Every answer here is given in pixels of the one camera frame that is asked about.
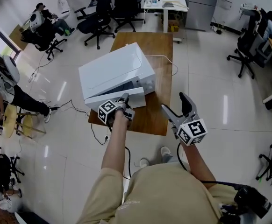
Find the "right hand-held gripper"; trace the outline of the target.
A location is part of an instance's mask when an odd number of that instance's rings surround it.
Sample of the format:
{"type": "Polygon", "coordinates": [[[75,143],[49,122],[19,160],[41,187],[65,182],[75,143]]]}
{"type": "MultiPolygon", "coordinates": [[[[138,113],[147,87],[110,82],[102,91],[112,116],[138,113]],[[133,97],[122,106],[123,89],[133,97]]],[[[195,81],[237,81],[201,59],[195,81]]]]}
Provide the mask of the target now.
{"type": "Polygon", "coordinates": [[[162,104],[161,107],[169,122],[173,124],[176,139],[186,146],[200,143],[207,135],[207,127],[203,119],[197,115],[196,104],[185,93],[179,93],[182,101],[182,115],[177,115],[170,107],[162,104]]]}

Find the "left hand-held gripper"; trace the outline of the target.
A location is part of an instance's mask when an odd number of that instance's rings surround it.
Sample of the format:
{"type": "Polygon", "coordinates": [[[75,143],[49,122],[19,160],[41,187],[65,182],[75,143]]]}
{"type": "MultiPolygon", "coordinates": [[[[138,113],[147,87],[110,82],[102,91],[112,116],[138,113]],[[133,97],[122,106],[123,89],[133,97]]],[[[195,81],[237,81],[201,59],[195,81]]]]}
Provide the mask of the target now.
{"type": "Polygon", "coordinates": [[[115,102],[108,100],[105,103],[101,104],[98,109],[98,118],[105,125],[111,124],[115,118],[115,112],[121,110],[124,117],[129,121],[132,121],[135,115],[135,111],[128,105],[129,94],[124,93],[115,102]]]}

